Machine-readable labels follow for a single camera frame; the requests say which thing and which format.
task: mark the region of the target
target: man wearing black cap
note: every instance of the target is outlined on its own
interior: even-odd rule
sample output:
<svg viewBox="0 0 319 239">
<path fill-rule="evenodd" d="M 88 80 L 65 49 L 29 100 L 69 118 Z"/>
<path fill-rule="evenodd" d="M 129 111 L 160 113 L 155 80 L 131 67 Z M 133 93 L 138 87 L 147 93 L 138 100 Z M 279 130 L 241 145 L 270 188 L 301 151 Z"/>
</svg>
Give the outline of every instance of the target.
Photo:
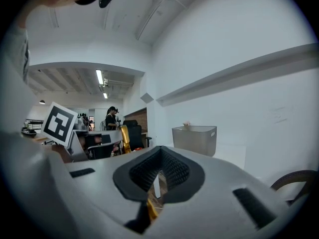
<svg viewBox="0 0 319 239">
<path fill-rule="evenodd" d="M 119 126 L 118 124 L 116 124 L 116 121 L 114 119 L 115 113 L 116 113 L 116 108 L 114 106 L 111 106 L 109 108 L 109 113 L 106 115 L 106 118 L 105 118 L 106 130 L 116 130 L 116 128 Z"/>
<path fill-rule="evenodd" d="M 6 33 L 1 47 L 1 68 L 14 68 L 18 74 L 23 78 L 24 82 L 28 80 L 28 64 L 29 64 L 29 50 L 28 38 L 25 30 L 25 22 L 28 15 L 33 9 L 40 5 L 47 7 L 59 7 L 72 3 L 79 5 L 87 5 L 96 0 L 29 0 L 22 8 L 20 14 L 16 18 L 16 22 Z M 99 0 L 101 8 L 106 7 L 111 0 Z"/>
</svg>

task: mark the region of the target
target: white wall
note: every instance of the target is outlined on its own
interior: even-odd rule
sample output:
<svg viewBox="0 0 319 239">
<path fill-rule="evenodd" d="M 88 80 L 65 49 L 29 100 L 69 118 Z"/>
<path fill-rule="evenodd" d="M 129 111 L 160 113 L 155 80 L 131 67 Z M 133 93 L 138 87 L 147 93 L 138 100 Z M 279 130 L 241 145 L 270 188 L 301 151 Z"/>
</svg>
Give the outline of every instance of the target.
<svg viewBox="0 0 319 239">
<path fill-rule="evenodd" d="M 134 84 L 129 88 L 123 99 L 123 116 L 134 113 L 146 107 L 146 103 L 140 98 L 140 77 L 135 77 Z"/>
<path fill-rule="evenodd" d="M 27 115 L 26 119 L 30 120 L 44 120 L 45 116 L 48 112 L 49 106 L 47 105 L 36 105 L 33 106 L 30 110 L 29 114 Z"/>
<path fill-rule="evenodd" d="M 76 92 L 69 92 L 68 94 L 61 93 L 53 93 L 53 92 L 44 92 L 38 94 L 36 96 L 37 104 L 32 107 L 30 112 L 27 115 L 27 119 L 34 120 L 43 120 L 46 116 L 46 112 L 48 107 L 52 102 L 56 102 L 59 105 L 70 108 L 74 110 L 76 113 L 85 113 L 89 114 L 91 109 L 95 109 L 95 113 L 97 109 L 103 110 L 105 112 L 104 117 L 106 116 L 106 112 L 109 107 L 115 106 L 120 111 L 123 109 L 122 101 L 117 100 L 106 100 L 103 96 L 96 95 L 84 95 Z M 45 105 L 40 105 L 38 102 L 40 100 L 45 101 Z"/>
<path fill-rule="evenodd" d="M 197 0 L 155 44 L 155 98 L 247 60 L 313 42 L 289 0 Z M 207 87 L 184 102 L 152 101 L 149 132 L 156 144 L 171 145 L 171 129 L 186 120 L 215 125 L 218 144 L 246 147 L 245 170 L 269 186 L 291 171 L 317 170 L 319 69 L 308 68 L 307 62 L 291 61 Z M 286 74 L 255 80 L 276 70 Z"/>
<path fill-rule="evenodd" d="M 30 66 L 55 62 L 90 62 L 146 71 L 151 48 L 133 38 L 88 24 L 28 27 Z"/>
<path fill-rule="evenodd" d="M 80 94 L 78 92 L 43 92 L 37 95 L 37 99 L 44 100 L 46 105 L 56 102 L 69 108 L 83 109 L 108 109 L 110 106 L 122 108 L 122 101 L 105 99 L 102 95 Z"/>
<path fill-rule="evenodd" d="M 95 116 L 95 109 L 89 109 L 89 117 L 94 117 Z"/>
<path fill-rule="evenodd" d="M 100 123 L 105 120 L 107 109 L 95 109 L 95 131 L 100 131 Z"/>
<path fill-rule="evenodd" d="M 74 111 L 76 112 L 77 114 L 86 114 L 88 116 L 89 114 L 89 109 L 83 109 L 83 108 L 69 108 L 67 107 L 68 109 L 70 109 L 71 111 Z"/>
<path fill-rule="evenodd" d="M 309 30 L 290 0 L 196 0 L 154 45 L 156 99 L 250 59 L 313 43 Z"/>
</svg>

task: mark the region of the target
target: person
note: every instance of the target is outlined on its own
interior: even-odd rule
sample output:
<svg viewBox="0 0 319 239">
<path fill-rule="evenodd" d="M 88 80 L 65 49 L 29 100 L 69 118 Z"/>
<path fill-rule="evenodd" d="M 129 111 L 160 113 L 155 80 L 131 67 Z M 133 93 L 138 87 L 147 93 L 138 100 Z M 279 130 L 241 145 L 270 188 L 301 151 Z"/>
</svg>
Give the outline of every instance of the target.
<svg viewBox="0 0 319 239">
<path fill-rule="evenodd" d="M 84 114 L 84 117 L 85 117 L 86 125 L 89 125 L 89 118 L 86 116 L 86 114 Z"/>
<path fill-rule="evenodd" d="M 113 118 L 114 118 L 114 120 L 115 120 L 115 123 L 119 122 L 119 117 L 116 116 L 116 114 L 117 114 L 118 112 L 119 112 L 119 110 L 116 108 L 115 113 L 114 113 L 114 115 L 113 115 Z"/>
<path fill-rule="evenodd" d="M 87 5 L 95 0 L 29 0 L 22 8 L 16 21 L 9 28 L 1 46 L 1 68 L 14 68 L 28 84 L 28 67 L 30 52 L 25 23 L 28 15 L 38 6 L 59 7 L 72 3 Z"/>
<path fill-rule="evenodd" d="M 111 106 L 108 109 L 108 114 L 105 117 L 106 130 L 116 130 L 116 128 L 119 126 L 118 124 L 116 124 L 116 121 L 113 117 L 115 112 L 116 109 L 114 106 Z"/>
<path fill-rule="evenodd" d="M 85 119 L 84 119 L 83 115 L 84 115 L 84 114 L 80 114 L 80 118 L 78 119 L 78 123 L 79 123 L 79 124 L 86 125 L 86 122 L 85 122 Z"/>
<path fill-rule="evenodd" d="M 81 114 L 78 114 L 78 121 L 77 121 L 78 124 L 84 124 L 83 123 L 83 119 L 81 117 Z"/>
</svg>

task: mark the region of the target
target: brick wall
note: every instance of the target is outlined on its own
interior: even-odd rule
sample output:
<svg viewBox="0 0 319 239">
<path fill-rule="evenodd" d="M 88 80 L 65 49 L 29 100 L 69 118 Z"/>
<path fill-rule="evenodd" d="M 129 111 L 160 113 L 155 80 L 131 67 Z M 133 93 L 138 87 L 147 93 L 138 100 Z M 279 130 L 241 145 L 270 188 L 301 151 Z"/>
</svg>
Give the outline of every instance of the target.
<svg viewBox="0 0 319 239">
<path fill-rule="evenodd" d="M 148 131 L 148 115 L 146 108 L 125 116 L 124 120 L 137 120 L 138 124 L 142 126 L 142 132 Z"/>
</svg>

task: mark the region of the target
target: desk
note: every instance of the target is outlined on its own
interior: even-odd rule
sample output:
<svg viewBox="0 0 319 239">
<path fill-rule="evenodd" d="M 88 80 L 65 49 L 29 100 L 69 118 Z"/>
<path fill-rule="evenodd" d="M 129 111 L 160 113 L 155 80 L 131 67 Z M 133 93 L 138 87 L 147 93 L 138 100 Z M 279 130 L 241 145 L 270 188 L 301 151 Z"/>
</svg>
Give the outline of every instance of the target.
<svg viewBox="0 0 319 239">
<path fill-rule="evenodd" d="M 217 143 L 216 152 L 213 157 L 228 161 L 244 170 L 246 146 Z"/>
<path fill-rule="evenodd" d="M 60 155 L 63 163 L 72 163 L 73 160 L 70 156 L 70 154 L 65 150 L 64 146 L 62 145 L 42 145 L 41 148 L 43 148 L 44 152 L 48 155 Z"/>
<path fill-rule="evenodd" d="M 41 135 L 40 133 L 37 133 L 35 137 L 29 137 L 29 136 L 24 135 L 23 133 L 21 135 L 22 135 L 22 137 L 28 138 L 34 142 L 37 142 L 37 143 L 42 143 L 46 140 L 49 140 L 48 137 L 45 137 L 45 136 Z"/>
</svg>

